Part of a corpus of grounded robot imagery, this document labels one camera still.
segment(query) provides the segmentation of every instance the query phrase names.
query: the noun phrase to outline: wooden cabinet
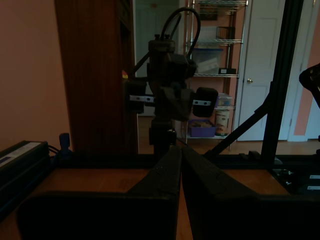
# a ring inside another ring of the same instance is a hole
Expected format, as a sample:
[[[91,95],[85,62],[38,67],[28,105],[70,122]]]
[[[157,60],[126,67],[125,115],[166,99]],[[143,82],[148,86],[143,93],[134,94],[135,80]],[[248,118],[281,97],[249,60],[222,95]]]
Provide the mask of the wooden cabinet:
[[[73,149],[138,152],[137,115],[125,109],[134,65],[131,0],[55,0]]]

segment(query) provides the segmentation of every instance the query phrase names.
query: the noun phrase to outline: wooden floor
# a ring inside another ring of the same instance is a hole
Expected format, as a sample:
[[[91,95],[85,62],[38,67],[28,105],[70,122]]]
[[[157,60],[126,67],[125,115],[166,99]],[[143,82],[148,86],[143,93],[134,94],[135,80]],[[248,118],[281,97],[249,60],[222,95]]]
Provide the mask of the wooden floor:
[[[149,128],[153,117],[140,116],[138,118],[139,128],[139,153],[152,154],[153,146],[149,145]],[[218,139],[188,139],[188,145],[199,154],[205,154],[213,149],[221,140]],[[221,154],[247,154],[248,151],[261,153],[262,141],[237,141],[231,145],[231,150],[226,149]],[[312,155],[320,149],[320,142],[311,140],[306,142],[279,141],[276,154],[278,155]]]

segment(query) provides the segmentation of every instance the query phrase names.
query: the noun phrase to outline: purple bin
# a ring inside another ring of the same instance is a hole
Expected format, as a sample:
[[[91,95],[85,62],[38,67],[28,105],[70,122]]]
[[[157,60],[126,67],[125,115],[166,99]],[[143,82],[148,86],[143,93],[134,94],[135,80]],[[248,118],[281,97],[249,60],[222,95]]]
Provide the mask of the purple bin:
[[[212,127],[190,127],[192,122],[208,122],[212,125]],[[216,126],[207,119],[201,120],[189,120],[189,135],[192,138],[210,138],[214,137],[216,134]]]

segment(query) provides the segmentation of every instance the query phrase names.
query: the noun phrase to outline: black cable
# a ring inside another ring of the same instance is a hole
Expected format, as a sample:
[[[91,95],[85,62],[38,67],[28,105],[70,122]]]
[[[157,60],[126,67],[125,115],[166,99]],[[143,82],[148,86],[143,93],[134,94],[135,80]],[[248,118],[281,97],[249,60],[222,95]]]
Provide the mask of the black cable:
[[[129,74],[131,78],[136,77],[135,73],[138,71],[139,68],[141,68],[141,66],[145,63],[145,61],[149,58],[149,56],[150,56],[150,52],[148,51],[146,55],[144,55],[143,58],[141,58],[141,60],[133,67],[132,71]]]
[[[172,40],[172,38],[174,37],[175,31],[176,31],[176,29],[177,29],[177,27],[178,27],[178,25],[180,23],[181,17],[182,17],[182,15],[181,15],[181,13],[179,13],[179,17],[178,17],[178,19],[177,19],[177,21],[176,21],[176,23],[175,23],[175,25],[173,27],[173,30],[171,32],[170,40]]]
[[[189,145],[188,144],[186,144],[184,141],[182,141],[180,138],[176,138],[180,143],[182,143],[182,144],[184,144],[184,145],[186,145],[187,147],[189,147]]]
[[[54,153],[54,154],[57,154],[57,153],[58,153],[57,151],[52,150],[51,148],[49,148],[49,151],[52,152],[52,153]]]
[[[54,146],[48,145],[48,147],[49,147],[50,149],[53,149],[53,150],[56,150],[57,152],[59,152],[59,149],[56,148],[56,147],[54,147]]]
[[[198,41],[198,37],[199,37],[199,34],[200,34],[200,28],[201,28],[201,22],[200,22],[200,16],[199,14],[197,13],[197,11],[193,8],[190,8],[190,7],[181,7],[177,10],[175,10],[170,16],[169,18],[166,20],[164,26],[163,26],[163,29],[162,29],[162,32],[161,32],[161,39],[164,39],[165,37],[165,33],[166,33],[166,30],[171,22],[171,20],[180,12],[192,12],[196,18],[196,21],[197,21],[197,29],[196,29],[196,34],[195,34],[195,37],[194,37],[194,40],[193,40],[193,43],[189,49],[189,52],[187,53],[187,57],[190,57],[191,53],[192,53],[192,50],[195,48],[195,45]]]

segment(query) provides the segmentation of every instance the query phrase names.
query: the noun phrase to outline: white label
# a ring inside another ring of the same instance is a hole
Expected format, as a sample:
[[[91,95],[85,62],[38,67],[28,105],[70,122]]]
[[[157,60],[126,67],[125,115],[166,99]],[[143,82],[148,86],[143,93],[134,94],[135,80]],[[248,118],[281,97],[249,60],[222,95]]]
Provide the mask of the white label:
[[[41,144],[41,142],[29,142],[28,144],[18,148],[17,150],[14,150],[14,151],[10,152],[9,154],[7,154],[3,157],[0,157],[0,167],[2,167],[3,165],[5,165],[7,163],[10,163],[15,158],[21,156],[22,154],[25,154],[29,150],[38,146],[39,144]]]
[[[308,186],[308,190],[320,190],[320,186]]]
[[[207,61],[202,61],[198,63],[198,73],[204,73],[211,69],[219,68],[218,59],[216,57],[209,59]]]
[[[320,175],[310,175],[310,179],[320,179]]]

